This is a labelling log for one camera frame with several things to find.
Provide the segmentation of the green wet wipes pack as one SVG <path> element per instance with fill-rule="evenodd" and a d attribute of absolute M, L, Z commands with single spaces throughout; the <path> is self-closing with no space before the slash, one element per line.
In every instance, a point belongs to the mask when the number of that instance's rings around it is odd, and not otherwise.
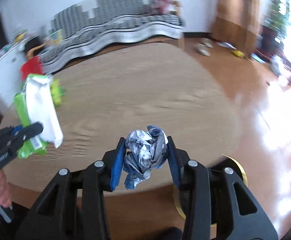
<path fill-rule="evenodd" d="M 14 96 L 14 107 L 22 126 L 40 122 L 43 126 L 41 134 L 26 140 L 18 150 L 20 159 L 32 154 L 45 155 L 46 147 L 52 143 L 59 148 L 64 135 L 55 110 L 50 92 L 52 75 L 29 74 L 21 91 Z"/>

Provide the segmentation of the silver blue wrapper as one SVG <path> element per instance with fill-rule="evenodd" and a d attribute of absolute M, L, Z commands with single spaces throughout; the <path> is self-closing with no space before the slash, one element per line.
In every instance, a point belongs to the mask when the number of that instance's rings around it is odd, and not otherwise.
<path fill-rule="evenodd" d="M 168 139 L 163 129 L 150 125 L 146 131 L 134 130 L 126 138 L 128 152 L 123 170 L 127 173 L 125 188 L 134 190 L 151 176 L 153 169 L 163 166 L 168 157 Z"/>

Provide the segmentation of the black gold trash bin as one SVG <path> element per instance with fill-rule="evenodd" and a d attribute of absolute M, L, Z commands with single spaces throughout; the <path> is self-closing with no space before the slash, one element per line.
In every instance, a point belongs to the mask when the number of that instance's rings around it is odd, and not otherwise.
<path fill-rule="evenodd" d="M 208 169 L 214 170 L 215 172 L 220 172 L 223 168 L 230 167 L 234 172 L 241 178 L 246 186 L 248 186 L 248 180 L 246 172 L 243 166 L 234 158 L 229 155 L 223 154 L 222 158 L 208 167 Z M 210 177 L 210 200 L 211 200 L 211 227 L 216 228 L 217 224 L 217 204 L 218 204 L 218 190 L 220 186 L 218 185 L 218 180 L 213 181 L 212 175 Z M 173 201 L 178 214 L 185 220 L 187 214 L 187 206 L 189 199 L 189 191 L 179 191 L 179 189 L 173 186 Z"/>

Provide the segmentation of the white cabinet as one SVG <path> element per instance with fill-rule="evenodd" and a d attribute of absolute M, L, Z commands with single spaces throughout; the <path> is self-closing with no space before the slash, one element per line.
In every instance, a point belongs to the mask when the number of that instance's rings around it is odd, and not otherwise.
<path fill-rule="evenodd" d="M 14 96 L 19 92 L 22 79 L 20 69 L 26 62 L 25 42 L 13 45 L 0 57 L 0 113 L 4 116 L 13 104 Z"/>

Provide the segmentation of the yellow popcorn snack bag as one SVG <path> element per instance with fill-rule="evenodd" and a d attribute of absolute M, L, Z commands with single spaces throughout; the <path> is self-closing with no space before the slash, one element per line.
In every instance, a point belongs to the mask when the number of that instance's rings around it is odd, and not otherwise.
<path fill-rule="evenodd" d="M 62 103 L 62 98 L 65 94 L 65 89 L 60 85 L 59 79 L 54 79 L 50 84 L 50 92 L 52 100 L 55 106 L 59 106 Z"/>

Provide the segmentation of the red plastic kids chair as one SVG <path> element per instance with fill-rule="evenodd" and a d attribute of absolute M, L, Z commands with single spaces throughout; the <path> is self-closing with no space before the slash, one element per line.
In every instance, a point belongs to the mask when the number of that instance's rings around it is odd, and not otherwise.
<path fill-rule="evenodd" d="M 20 68 L 21 80 L 26 80 L 29 74 L 39 74 L 43 75 L 42 65 L 40 63 L 39 57 L 34 56 L 29 59 L 26 63 Z"/>

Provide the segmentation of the colourful picture book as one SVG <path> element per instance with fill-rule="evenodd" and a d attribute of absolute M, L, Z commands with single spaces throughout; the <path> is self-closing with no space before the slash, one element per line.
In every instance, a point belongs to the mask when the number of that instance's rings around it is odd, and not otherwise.
<path fill-rule="evenodd" d="M 63 40 L 63 30 L 59 29 L 59 30 L 51 33 L 49 35 L 48 39 L 50 41 L 50 44 L 53 46 L 57 46 L 57 45 L 61 44 L 61 42 Z"/>

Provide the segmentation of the yellow toy on floor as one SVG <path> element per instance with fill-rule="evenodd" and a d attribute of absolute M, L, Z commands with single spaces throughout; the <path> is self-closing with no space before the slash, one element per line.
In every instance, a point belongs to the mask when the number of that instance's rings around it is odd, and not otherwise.
<path fill-rule="evenodd" d="M 236 57 L 241 58 L 241 59 L 243 59 L 245 57 L 244 53 L 242 51 L 239 51 L 239 50 L 233 50 L 232 54 Z"/>

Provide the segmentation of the grey slipper near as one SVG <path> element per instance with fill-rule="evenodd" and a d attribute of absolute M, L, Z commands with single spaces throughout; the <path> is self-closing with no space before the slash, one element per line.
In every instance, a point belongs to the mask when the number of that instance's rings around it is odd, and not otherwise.
<path fill-rule="evenodd" d="M 210 56 L 210 53 L 208 51 L 208 48 L 204 45 L 204 44 L 200 44 L 198 43 L 196 46 L 195 46 L 195 50 L 203 55 L 203 56 Z"/>

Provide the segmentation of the grey slipper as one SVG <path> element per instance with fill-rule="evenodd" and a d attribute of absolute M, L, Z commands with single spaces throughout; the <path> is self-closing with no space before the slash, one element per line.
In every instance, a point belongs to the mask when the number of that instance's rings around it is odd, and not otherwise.
<path fill-rule="evenodd" d="M 208 38 L 201 38 L 201 43 L 207 48 L 213 48 L 213 43 Z"/>
<path fill-rule="evenodd" d="M 203 55 L 203 56 L 210 56 L 210 53 L 208 51 L 208 48 L 204 45 L 204 44 L 200 44 L 198 43 L 196 46 L 195 46 L 195 50 Z"/>

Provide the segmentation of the black white striped sofa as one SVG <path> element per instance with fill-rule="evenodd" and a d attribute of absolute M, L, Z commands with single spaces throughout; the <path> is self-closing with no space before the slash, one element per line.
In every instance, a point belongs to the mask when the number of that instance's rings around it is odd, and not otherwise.
<path fill-rule="evenodd" d="M 49 38 L 61 41 L 39 54 L 44 73 L 97 53 L 113 43 L 138 43 L 154 36 L 178 40 L 185 22 L 173 12 L 159 13 L 158 0 L 84 0 L 58 12 L 47 24 Z"/>

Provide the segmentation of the grey slipper far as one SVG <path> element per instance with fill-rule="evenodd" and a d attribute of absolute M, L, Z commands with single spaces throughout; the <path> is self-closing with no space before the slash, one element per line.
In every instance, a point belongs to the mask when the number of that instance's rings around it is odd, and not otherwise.
<path fill-rule="evenodd" d="M 213 48 L 213 43 L 208 38 L 201 38 L 201 43 L 207 48 Z"/>

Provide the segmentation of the potted plant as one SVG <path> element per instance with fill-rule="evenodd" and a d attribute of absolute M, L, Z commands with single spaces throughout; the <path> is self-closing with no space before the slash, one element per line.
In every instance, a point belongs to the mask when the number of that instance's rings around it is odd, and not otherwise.
<path fill-rule="evenodd" d="M 266 57 L 276 53 L 277 47 L 284 48 L 287 27 L 290 23 L 291 0 L 270 0 L 262 22 L 262 43 L 260 52 Z"/>

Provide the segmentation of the pink cartoon cushion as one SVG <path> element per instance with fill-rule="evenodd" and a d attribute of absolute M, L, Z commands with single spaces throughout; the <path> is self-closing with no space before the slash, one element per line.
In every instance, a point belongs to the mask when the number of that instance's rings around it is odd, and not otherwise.
<path fill-rule="evenodd" d="M 152 6 L 152 12 L 154 14 L 167 14 L 169 12 L 169 7 L 173 0 L 155 0 Z"/>

